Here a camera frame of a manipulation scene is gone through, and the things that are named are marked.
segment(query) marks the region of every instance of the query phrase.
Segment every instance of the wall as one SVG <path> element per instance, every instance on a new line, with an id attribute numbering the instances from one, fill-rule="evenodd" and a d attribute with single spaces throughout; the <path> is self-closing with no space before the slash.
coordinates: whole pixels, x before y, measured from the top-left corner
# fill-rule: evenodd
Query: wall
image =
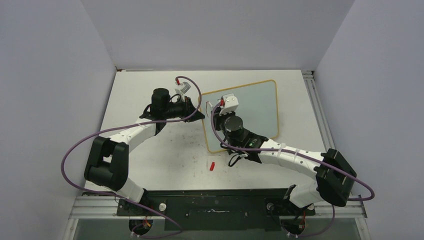
<path id="1" fill-rule="evenodd" d="M 82 0 L 122 69 L 318 66 L 354 0 Z"/>
<path id="2" fill-rule="evenodd" d="M 374 240 L 424 238 L 423 11 L 422 0 L 356 0 L 315 72 L 336 147 L 375 189 Z"/>
<path id="3" fill-rule="evenodd" d="M 62 239 L 78 192 L 63 180 L 61 159 L 100 128 L 114 75 L 79 0 L 1 1 L 2 239 Z M 88 150 L 66 165 L 77 183 Z"/>

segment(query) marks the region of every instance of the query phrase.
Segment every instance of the white tabletop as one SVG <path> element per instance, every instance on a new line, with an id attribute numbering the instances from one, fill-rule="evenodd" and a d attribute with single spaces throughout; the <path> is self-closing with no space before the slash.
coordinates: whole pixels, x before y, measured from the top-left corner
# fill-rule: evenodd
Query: white tabletop
<path id="1" fill-rule="evenodd" d="M 309 151 L 325 150 L 300 70 L 118 72 L 101 129 L 133 124 L 150 103 L 154 89 L 174 92 L 176 76 L 191 78 L 202 92 L 275 80 L 279 135 L 274 140 Z M 198 104 L 198 93 L 193 86 L 187 96 L 195 106 Z M 287 188 L 312 181 L 293 170 L 248 160 L 228 167 L 229 159 L 226 152 L 208 152 L 202 121 L 168 123 L 157 136 L 130 153 L 129 177 L 147 190 Z M 212 162 L 215 168 L 209 171 Z M 106 190 L 88 181 L 85 187 Z"/>

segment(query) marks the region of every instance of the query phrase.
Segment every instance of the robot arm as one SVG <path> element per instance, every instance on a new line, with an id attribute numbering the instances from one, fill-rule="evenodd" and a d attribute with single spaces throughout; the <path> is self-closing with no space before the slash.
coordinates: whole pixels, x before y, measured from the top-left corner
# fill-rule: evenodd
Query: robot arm
<path id="1" fill-rule="evenodd" d="M 227 94 L 222 96 L 220 107 L 212 113 L 214 128 L 216 131 L 222 131 L 225 136 L 224 141 L 227 140 L 233 147 L 257 149 L 235 151 L 236 153 L 245 156 L 244 158 L 247 160 L 260 164 L 278 165 L 305 174 L 313 179 L 314 182 L 312 183 L 293 185 L 287 191 L 285 198 L 298 208 L 321 201 L 327 201 L 339 207 L 346 205 L 354 181 L 328 167 L 302 157 L 320 160 L 356 177 L 357 174 L 340 152 L 335 149 L 329 149 L 326 153 L 301 150 L 255 134 L 243 127 L 243 120 L 235 112 L 238 105 L 237 97 L 233 94 Z"/>
<path id="2" fill-rule="evenodd" d="M 138 126 L 130 127 L 110 137 L 98 136 L 94 139 L 85 166 L 84 178 L 96 185 L 106 187 L 124 198 L 140 203 L 145 189 L 128 177 L 129 154 L 148 138 L 156 136 L 165 127 L 165 122 L 143 124 L 150 121 L 163 121 L 173 118 L 186 118 L 195 111 L 189 97 L 184 94 L 190 89 L 187 82 L 179 83 L 175 88 L 178 100 L 173 102 L 169 91 L 157 88 L 151 96 L 143 114 L 135 121 Z M 186 123 L 204 119 L 197 111 Z"/>

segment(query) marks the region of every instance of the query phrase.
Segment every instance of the yellow border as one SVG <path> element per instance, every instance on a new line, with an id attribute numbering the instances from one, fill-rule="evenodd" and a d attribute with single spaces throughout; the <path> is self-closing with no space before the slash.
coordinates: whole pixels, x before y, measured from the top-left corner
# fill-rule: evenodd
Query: yellow border
<path id="1" fill-rule="evenodd" d="M 227 90 L 231 90 L 231 89 L 238 89 L 238 88 L 242 88 L 242 87 L 246 87 L 246 86 L 251 86 L 251 85 L 256 85 L 256 84 L 263 84 L 266 82 L 274 82 L 275 85 L 275 103 L 276 103 L 276 110 L 277 110 L 277 135 L 271 137 L 271 139 L 274 139 L 276 137 L 278 137 L 278 135 L 280 134 L 280 119 L 279 119 L 279 114 L 278 114 L 278 94 L 277 94 L 277 83 L 275 80 L 273 79 L 269 79 L 269 80 L 264 80 L 264 81 L 258 81 L 258 82 L 254 82 L 254 83 L 248 83 L 248 84 L 243 84 L 240 86 L 233 86 L 233 87 L 228 87 L 228 88 L 224 88 L 224 89 L 220 89 L 220 90 L 216 90 L 216 91 L 208 91 L 205 93 L 202 93 L 201 95 L 208 95 L 208 94 L 214 94 L 214 93 L 219 93 L 219 92 L 223 92 L 223 91 L 227 91 Z M 206 128 L 205 128 L 205 121 L 204 119 L 201 120 L 201 124 L 203 125 L 203 132 L 204 132 L 204 140 L 206 141 L 206 148 L 207 150 L 211 153 L 211 154 L 216 154 L 216 153 L 220 153 L 225 151 L 225 149 L 222 150 L 218 150 L 218 151 L 211 151 L 209 149 L 209 145 L 208 145 L 208 138 L 206 137 Z"/>

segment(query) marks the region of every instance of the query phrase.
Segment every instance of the red marker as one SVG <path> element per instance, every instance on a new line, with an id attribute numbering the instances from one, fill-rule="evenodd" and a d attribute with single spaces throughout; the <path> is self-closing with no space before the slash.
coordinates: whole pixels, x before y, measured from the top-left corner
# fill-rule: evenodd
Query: red marker
<path id="1" fill-rule="evenodd" d="M 215 168 L 215 162 L 213 161 L 212 164 L 210 165 L 209 171 L 213 171 Z"/>

